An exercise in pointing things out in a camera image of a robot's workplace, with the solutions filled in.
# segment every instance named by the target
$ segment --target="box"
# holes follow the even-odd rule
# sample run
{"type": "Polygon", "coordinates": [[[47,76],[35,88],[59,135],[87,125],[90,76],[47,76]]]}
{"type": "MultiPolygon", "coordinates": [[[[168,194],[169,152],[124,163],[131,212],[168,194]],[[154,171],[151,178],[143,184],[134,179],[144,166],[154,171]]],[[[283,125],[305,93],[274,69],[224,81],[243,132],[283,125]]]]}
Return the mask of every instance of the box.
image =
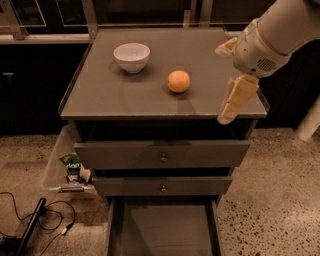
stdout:
{"type": "Polygon", "coordinates": [[[43,189],[57,193],[61,197],[97,197],[92,184],[74,184],[67,181],[67,167],[59,157],[74,152],[74,139],[70,126],[64,126],[49,158],[43,179],[43,189]]]}

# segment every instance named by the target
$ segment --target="bottom drawer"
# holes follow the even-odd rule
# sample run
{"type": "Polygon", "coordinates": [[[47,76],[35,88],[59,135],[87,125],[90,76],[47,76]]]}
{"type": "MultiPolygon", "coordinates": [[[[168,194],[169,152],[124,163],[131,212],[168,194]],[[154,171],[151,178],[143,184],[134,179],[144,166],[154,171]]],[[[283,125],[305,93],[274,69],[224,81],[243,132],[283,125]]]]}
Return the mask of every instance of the bottom drawer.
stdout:
{"type": "Polygon", "coordinates": [[[223,195],[231,176],[94,178],[101,196],[223,195]]]}
{"type": "Polygon", "coordinates": [[[107,256],[224,255],[210,197],[114,197],[107,256]]]}

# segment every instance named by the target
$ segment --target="wire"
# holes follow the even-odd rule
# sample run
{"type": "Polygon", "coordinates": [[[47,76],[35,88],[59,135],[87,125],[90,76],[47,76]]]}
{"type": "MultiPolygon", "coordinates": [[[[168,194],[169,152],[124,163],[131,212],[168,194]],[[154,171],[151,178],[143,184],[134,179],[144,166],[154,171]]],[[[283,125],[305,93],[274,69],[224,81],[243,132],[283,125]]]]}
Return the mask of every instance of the wire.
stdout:
{"type": "Polygon", "coordinates": [[[47,249],[49,248],[50,244],[59,236],[61,236],[62,234],[59,233],[58,235],[56,235],[54,238],[51,239],[51,241],[47,244],[46,248],[44,248],[44,250],[42,251],[42,253],[40,254],[40,256],[42,256],[46,251],[47,249]]]}
{"type": "Polygon", "coordinates": [[[14,211],[16,213],[16,216],[17,218],[20,220],[20,221],[23,221],[25,220],[26,218],[28,218],[29,216],[31,216],[32,214],[29,214],[28,216],[24,217],[24,218],[20,218],[19,217],[19,214],[18,214],[18,211],[17,211],[17,205],[16,205],[16,200],[14,199],[14,195],[10,192],[0,192],[0,195],[10,195],[12,197],[12,200],[13,200],[13,205],[14,205],[14,211]]]}
{"type": "Polygon", "coordinates": [[[7,234],[5,234],[5,233],[1,232],[1,231],[0,231],[0,234],[1,234],[1,235],[3,235],[3,236],[5,236],[5,237],[8,237],[8,238],[14,238],[14,237],[15,237],[15,236],[9,236],[9,235],[7,235],[7,234]]]}
{"type": "MultiPolygon", "coordinates": [[[[32,215],[35,213],[35,212],[34,212],[34,213],[31,213],[31,214],[28,214],[27,216],[21,218],[21,217],[19,216],[19,214],[18,214],[17,205],[16,205],[16,201],[15,201],[14,195],[13,195],[12,193],[10,193],[10,192],[0,192],[0,195],[10,195],[10,196],[11,196],[12,201],[13,201],[13,205],[14,205],[15,214],[16,214],[17,218],[18,218],[20,221],[23,221],[23,220],[27,219],[28,217],[32,216],[32,215]]],[[[57,229],[61,226],[62,221],[63,221],[63,219],[64,219],[62,213],[61,213],[61,212],[58,212],[58,211],[55,211],[55,210],[52,210],[52,209],[48,209],[49,207],[52,207],[53,205],[59,204],[59,203],[66,204],[66,205],[68,205],[68,206],[72,209],[72,212],[73,212],[72,222],[69,223],[69,224],[62,230],[62,232],[60,232],[59,234],[57,234],[55,237],[53,237],[53,238],[51,239],[51,241],[47,244],[46,248],[42,251],[42,253],[40,254],[40,256],[43,255],[43,254],[47,251],[47,249],[49,248],[49,246],[52,244],[52,242],[53,242],[57,237],[59,237],[60,235],[65,236],[65,235],[67,234],[67,232],[73,227],[73,225],[74,225],[74,223],[75,223],[75,220],[76,220],[76,211],[75,211],[74,207],[73,207],[70,203],[68,203],[68,202],[66,202],[66,201],[60,201],[60,200],[59,200],[59,201],[55,201],[55,202],[52,202],[52,203],[50,203],[50,204],[47,204],[47,205],[45,206],[45,209],[44,209],[43,211],[38,212],[38,213],[40,213],[41,216],[43,216],[43,215],[44,215],[45,213],[47,213],[47,212],[53,212],[53,213],[57,214],[57,217],[56,217],[56,218],[59,218],[58,224],[56,224],[56,225],[55,225],[54,227],[52,227],[52,228],[47,228],[47,227],[44,227],[43,223],[40,222],[40,218],[39,218],[39,219],[38,219],[39,227],[40,227],[41,229],[43,229],[43,230],[46,230],[46,231],[55,231],[55,230],[57,230],[57,229]]],[[[5,237],[8,237],[8,238],[15,238],[15,236],[9,236],[9,235],[1,232],[1,231],[0,231],[0,234],[2,234],[2,235],[5,236],[5,237]]]]}
{"type": "Polygon", "coordinates": [[[52,205],[54,205],[54,204],[58,204],[58,203],[63,203],[63,204],[66,204],[66,205],[68,205],[71,209],[72,209],[72,212],[73,212],[73,218],[72,218],[72,222],[71,222],[71,224],[73,225],[74,224],[74,222],[75,222],[75,220],[76,220],[76,210],[74,209],[74,207],[70,204],[70,203],[68,203],[68,202],[66,202],[66,201],[55,201],[55,202],[52,202],[52,203],[50,203],[50,204],[48,204],[48,205],[46,205],[46,209],[49,207],[49,206],[52,206],[52,205]]]}
{"type": "Polygon", "coordinates": [[[46,227],[44,227],[43,224],[40,222],[40,219],[38,219],[39,227],[42,228],[43,230],[46,230],[46,231],[55,231],[55,230],[57,230],[57,229],[60,227],[60,225],[61,225],[61,223],[62,223],[62,221],[63,221],[63,215],[61,214],[61,212],[54,211],[54,210],[48,210],[48,209],[47,209],[46,212],[54,212],[54,213],[57,213],[57,214],[58,214],[58,218],[60,218],[59,223],[58,223],[57,225],[55,225],[53,228],[46,228],[46,227]]]}

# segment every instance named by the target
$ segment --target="terrazzo floor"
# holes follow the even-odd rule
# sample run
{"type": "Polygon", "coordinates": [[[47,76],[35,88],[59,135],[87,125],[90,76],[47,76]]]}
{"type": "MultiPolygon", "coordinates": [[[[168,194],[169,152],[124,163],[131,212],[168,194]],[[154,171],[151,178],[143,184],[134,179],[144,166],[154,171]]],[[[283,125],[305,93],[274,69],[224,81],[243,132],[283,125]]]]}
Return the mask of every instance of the terrazzo floor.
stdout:
{"type": "MultiPolygon", "coordinates": [[[[0,137],[0,192],[14,194],[20,216],[31,213],[41,197],[74,206],[75,225],[43,255],[103,255],[108,222],[104,201],[61,198],[42,187],[56,139],[57,135],[0,137]]],[[[218,205],[225,255],[320,255],[320,131],[303,142],[292,129],[258,129],[250,140],[251,147],[218,205]]],[[[68,206],[55,207],[65,216],[62,226],[53,232],[37,226],[25,255],[40,255],[70,223],[68,206]]],[[[0,231],[20,236],[25,222],[15,217],[10,196],[0,195],[0,209],[0,231]]]]}

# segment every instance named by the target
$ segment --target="power cord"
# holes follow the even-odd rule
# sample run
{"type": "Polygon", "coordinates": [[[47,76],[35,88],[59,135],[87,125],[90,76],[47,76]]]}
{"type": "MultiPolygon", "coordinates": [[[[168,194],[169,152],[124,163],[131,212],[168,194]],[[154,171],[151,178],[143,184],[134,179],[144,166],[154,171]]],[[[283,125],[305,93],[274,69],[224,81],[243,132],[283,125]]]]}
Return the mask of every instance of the power cord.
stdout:
{"type": "MultiPolygon", "coordinates": [[[[14,210],[15,210],[16,217],[17,217],[20,221],[24,221],[25,219],[27,219],[28,217],[30,217],[30,216],[32,216],[32,215],[34,214],[34,213],[28,214],[27,216],[21,218],[21,217],[19,216],[19,214],[18,214],[18,211],[17,211],[17,205],[16,205],[16,201],[15,201],[14,195],[13,195],[12,193],[10,193],[10,192],[0,192],[0,195],[10,195],[10,196],[11,196],[12,201],[13,201],[13,205],[14,205],[14,210]]],[[[58,238],[58,237],[61,236],[61,235],[62,235],[62,236],[65,236],[65,235],[68,233],[68,231],[73,227],[74,222],[75,222],[75,220],[76,220],[76,211],[75,211],[74,207],[73,207],[70,203],[68,203],[68,202],[66,202],[66,201],[61,201],[61,200],[59,200],[59,201],[54,201],[54,202],[52,202],[52,203],[50,203],[50,204],[47,204],[47,205],[45,206],[45,210],[43,210],[42,212],[39,212],[39,213],[41,214],[41,216],[44,216],[47,212],[51,212],[51,213],[57,214],[57,216],[58,216],[58,218],[59,218],[58,224],[56,224],[54,227],[51,227],[51,228],[44,227],[43,223],[40,222],[40,218],[39,218],[38,224],[39,224],[39,227],[40,227],[41,229],[43,229],[43,230],[45,230],[45,231],[55,231],[55,230],[57,230],[57,229],[60,227],[60,225],[62,224],[62,221],[63,221],[63,219],[64,219],[62,213],[61,213],[61,212],[58,212],[58,211],[55,211],[55,210],[52,210],[52,209],[49,209],[50,207],[52,207],[52,206],[54,206],[54,205],[56,205],[56,204],[66,204],[67,206],[69,206],[69,207],[71,208],[72,213],[73,213],[72,221],[71,221],[71,223],[69,223],[65,228],[63,228],[63,230],[62,230],[59,234],[57,234],[56,236],[54,236],[54,237],[50,240],[50,242],[47,244],[46,248],[42,251],[42,253],[40,254],[40,256],[42,256],[42,255],[47,251],[47,249],[49,248],[49,246],[52,244],[52,242],[53,242],[56,238],[58,238]]],[[[0,234],[3,235],[4,237],[15,238],[15,236],[7,235],[7,234],[5,234],[5,233],[3,233],[3,232],[1,232],[1,231],[0,231],[0,234]]]]}

